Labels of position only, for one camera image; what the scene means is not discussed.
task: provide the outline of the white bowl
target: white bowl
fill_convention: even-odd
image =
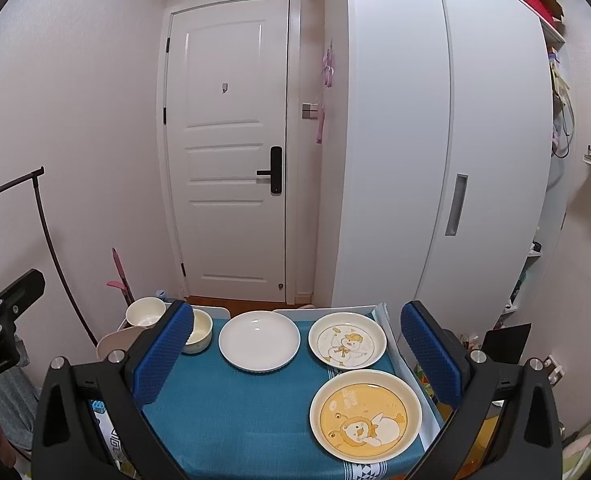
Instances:
[[[134,341],[138,339],[138,336],[146,330],[143,326],[130,326],[107,334],[105,337],[100,339],[98,347],[96,348],[96,354],[100,361],[104,361],[105,358],[114,350],[124,350],[125,352],[133,345]]]
[[[127,308],[127,321],[133,326],[150,327],[164,315],[166,306],[158,298],[141,298]]]
[[[320,317],[309,330],[316,357],[338,370],[358,370],[377,362],[386,350],[386,335],[375,321],[354,312]]]
[[[296,356],[300,330],[282,314],[257,310],[227,321],[218,344],[224,358],[233,366],[247,372],[272,372]]]
[[[211,343],[214,322],[204,310],[193,309],[193,332],[182,349],[183,354],[197,354]]]
[[[322,385],[311,402],[309,423],[333,456],[370,464],[391,460],[413,443],[422,408],[411,387],[395,375],[353,370]]]

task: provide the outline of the white door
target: white door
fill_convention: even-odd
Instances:
[[[551,77],[540,21],[521,0],[444,1],[451,147],[418,299],[442,327],[482,338],[537,229],[551,158]]]
[[[192,295],[285,301],[288,13],[289,0],[244,0],[173,16],[167,139]],[[271,148],[280,193],[256,175]]]

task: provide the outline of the door handle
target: door handle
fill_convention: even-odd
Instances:
[[[451,211],[449,212],[447,232],[445,232],[445,236],[455,236],[457,234],[457,229],[460,225],[460,217],[462,216],[464,195],[466,194],[466,184],[468,180],[468,175],[459,173],[455,178],[455,189],[453,190],[453,200],[451,201]]]
[[[258,170],[258,176],[271,177],[271,192],[274,195],[282,194],[282,148],[280,146],[273,146],[271,148],[271,169]]]

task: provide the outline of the yellow plate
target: yellow plate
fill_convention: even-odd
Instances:
[[[333,456],[359,464],[398,456],[418,436],[418,397],[400,378],[378,370],[334,377],[315,394],[309,423]]]

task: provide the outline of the cardboard box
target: cardboard box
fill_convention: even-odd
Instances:
[[[562,10],[562,6],[558,3],[557,0],[540,1],[543,3],[544,7],[546,7],[546,10],[548,10],[556,20],[559,20],[560,22],[562,21],[564,17],[564,12]]]

